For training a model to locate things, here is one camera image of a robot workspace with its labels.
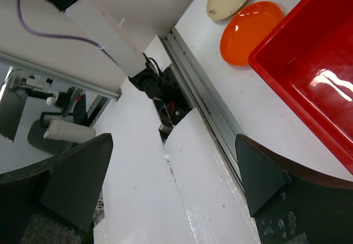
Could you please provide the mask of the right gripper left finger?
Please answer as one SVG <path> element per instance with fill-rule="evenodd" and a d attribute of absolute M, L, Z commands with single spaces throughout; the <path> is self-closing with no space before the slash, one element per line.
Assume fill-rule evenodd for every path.
<path fill-rule="evenodd" d="M 81 243 L 113 152 L 110 133 L 1 174 L 1 243 Z"/>

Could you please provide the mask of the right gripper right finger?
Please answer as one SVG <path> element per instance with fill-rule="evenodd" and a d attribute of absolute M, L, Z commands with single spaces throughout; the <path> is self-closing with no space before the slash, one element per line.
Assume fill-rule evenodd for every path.
<path fill-rule="evenodd" d="M 239 134 L 242 185 L 261 243 L 352 243 L 352 182 L 312 170 Z"/>

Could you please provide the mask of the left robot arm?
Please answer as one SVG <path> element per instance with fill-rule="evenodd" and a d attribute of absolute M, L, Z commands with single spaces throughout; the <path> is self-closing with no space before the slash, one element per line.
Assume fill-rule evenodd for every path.
<path fill-rule="evenodd" d="M 85 42 L 99 47 L 126 74 L 129 81 L 150 99 L 175 101 L 179 88 L 160 74 L 156 62 L 141 52 L 122 27 L 109 19 L 93 0 L 47 0 L 78 24 L 90 38 Z"/>

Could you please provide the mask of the red plastic bin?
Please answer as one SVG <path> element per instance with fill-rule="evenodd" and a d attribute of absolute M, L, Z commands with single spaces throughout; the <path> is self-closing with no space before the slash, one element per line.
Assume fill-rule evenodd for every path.
<path fill-rule="evenodd" d="M 301 0 L 250 66 L 352 170 L 352 0 Z"/>

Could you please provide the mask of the rolled white cloth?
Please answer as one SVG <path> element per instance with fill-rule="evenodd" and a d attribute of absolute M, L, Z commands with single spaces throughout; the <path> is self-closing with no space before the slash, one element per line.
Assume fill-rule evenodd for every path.
<path fill-rule="evenodd" d="M 51 119 L 44 133 L 45 139 L 82 144 L 96 136 L 94 128 L 67 122 L 58 117 Z"/>

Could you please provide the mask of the orange plate left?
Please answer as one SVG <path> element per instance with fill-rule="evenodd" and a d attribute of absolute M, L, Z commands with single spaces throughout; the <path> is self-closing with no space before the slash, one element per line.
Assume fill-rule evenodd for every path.
<path fill-rule="evenodd" d="M 223 60 L 232 66 L 248 64 L 250 53 L 284 18 L 274 2 L 253 3 L 239 11 L 228 23 L 220 40 Z"/>

